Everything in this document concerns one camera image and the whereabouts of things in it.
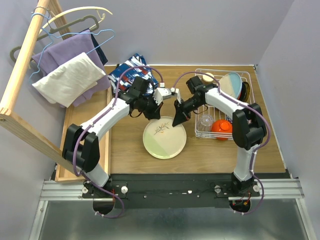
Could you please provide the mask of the metal cup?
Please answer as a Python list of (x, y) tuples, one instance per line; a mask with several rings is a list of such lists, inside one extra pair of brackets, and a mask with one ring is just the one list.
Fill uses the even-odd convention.
[(211, 84), (213, 83), (215, 76), (210, 73), (210, 72), (205, 72), (202, 76), (201, 76), (201, 80), (204, 84)]

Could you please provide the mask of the red patterned bowl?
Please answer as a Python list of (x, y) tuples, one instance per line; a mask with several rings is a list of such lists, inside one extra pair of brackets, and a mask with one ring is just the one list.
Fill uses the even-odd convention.
[(233, 120), (231, 117), (229, 117), (227, 114), (225, 115), (225, 119), (230, 122), (231, 124), (233, 123)]

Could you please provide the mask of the clear drinking glass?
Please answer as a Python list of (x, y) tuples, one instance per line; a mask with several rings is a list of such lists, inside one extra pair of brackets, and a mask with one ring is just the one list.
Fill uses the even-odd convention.
[(212, 129), (212, 125), (214, 123), (214, 119), (209, 114), (203, 114), (198, 118), (196, 124), (196, 130), (199, 132), (210, 132)]

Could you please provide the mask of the white wire dish rack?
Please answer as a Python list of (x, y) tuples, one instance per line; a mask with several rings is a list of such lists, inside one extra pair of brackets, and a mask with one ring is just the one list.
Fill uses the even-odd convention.
[[(202, 75), (204, 75), (205, 73), (212, 73), (214, 75), (214, 78), (217, 81), (219, 81), (223, 76), (225, 76), (228, 73), (232, 73), (232, 72), (238, 73), (241, 77), (242, 82), (248, 82), (251, 88), (249, 99), (247, 100), (247, 102), (243, 102), (243, 103), (246, 105), (250, 105), (255, 102), (255, 94), (254, 94), (251, 76), (249, 72), (240, 71), (240, 70), (221, 70), (221, 69), (205, 69), (205, 68), (197, 68), (195, 71), (196, 71), (195, 75), (199, 76), (200, 80), (202, 80)], [(197, 131), (197, 121), (201, 115), (204, 115), (204, 114), (211, 115), (214, 119), (214, 122), (216, 122), (217, 120), (226, 120), (226, 115), (228, 115), (232, 119), (233, 112), (237, 109), (242, 108), (237, 103), (234, 103), (231, 100), (227, 99), (226, 97), (222, 96), (221, 93), (224, 93), (224, 92), (222, 90), (214, 90), (213, 93), (211, 93), (208, 97), (208, 100), (209, 100), (208, 106), (201, 106), (198, 109), (200, 114), (197, 114), (195, 116), (195, 135), (198, 138), (216, 139), (214, 133), (211, 131), (210, 132)]]

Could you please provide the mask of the blue and cream plate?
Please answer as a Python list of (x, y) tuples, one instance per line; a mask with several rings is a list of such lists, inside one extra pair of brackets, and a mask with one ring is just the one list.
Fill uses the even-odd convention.
[(220, 80), (220, 89), (230, 95), (231, 97), (238, 99), (242, 91), (242, 79), (236, 72), (231, 72), (224, 75)]

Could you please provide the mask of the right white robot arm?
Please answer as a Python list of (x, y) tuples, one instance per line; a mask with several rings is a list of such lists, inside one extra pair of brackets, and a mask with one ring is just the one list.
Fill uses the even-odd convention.
[(172, 126), (187, 122), (191, 112), (208, 105), (218, 108), (232, 121), (232, 138), (237, 145), (237, 162), (231, 174), (231, 189), (235, 194), (247, 191), (254, 184), (254, 163), (257, 151), (263, 147), (264, 137), (268, 135), (270, 126), (262, 115), (261, 107), (235, 99), (221, 90), (219, 83), (203, 84), (198, 76), (190, 78), (186, 85), (192, 96), (186, 101), (171, 88), (176, 95), (174, 101), (175, 116)]

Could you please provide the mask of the orange bowl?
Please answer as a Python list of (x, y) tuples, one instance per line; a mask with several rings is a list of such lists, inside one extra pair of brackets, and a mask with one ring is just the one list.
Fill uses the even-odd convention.
[(232, 137), (233, 126), (229, 121), (220, 119), (213, 123), (211, 132), (217, 140), (226, 141)]

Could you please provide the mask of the yellow patterned lacquer plate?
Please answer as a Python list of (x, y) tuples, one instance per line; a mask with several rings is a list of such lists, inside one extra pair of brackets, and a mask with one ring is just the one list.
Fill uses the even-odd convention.
[(246, 81), (242, 82), (241, 94), (239, 100), (242, 102), (247, 102), (251, 93), (250, 84)]

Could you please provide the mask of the green and cream plate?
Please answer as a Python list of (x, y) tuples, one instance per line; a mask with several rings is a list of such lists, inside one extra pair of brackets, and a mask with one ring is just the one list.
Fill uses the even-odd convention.
[(187, 142), (187, 133), (182, 124), (173, 127), (173, 118), (163, 116), (151, 120), (145, 127), (142, 142), (146, 151), (160, 160), (179, 155)]

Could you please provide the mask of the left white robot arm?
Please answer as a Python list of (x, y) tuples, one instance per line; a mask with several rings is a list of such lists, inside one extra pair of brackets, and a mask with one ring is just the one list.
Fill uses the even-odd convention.
[(81, 125), (71, 124), (66, 131), (62, 157), (72, 163), (77, 175), (84, 175), (99, 187), (104, 187), (109, 175), (99, 164), (100, 141), (122, 118), (134, 110), (148, 120), (160, 119), (163, 94), (169, 91), (160, 87), (146, 94), (149, 81), (136, 77), (127, 90), (120, 90), (110, 103), (97, 115)]

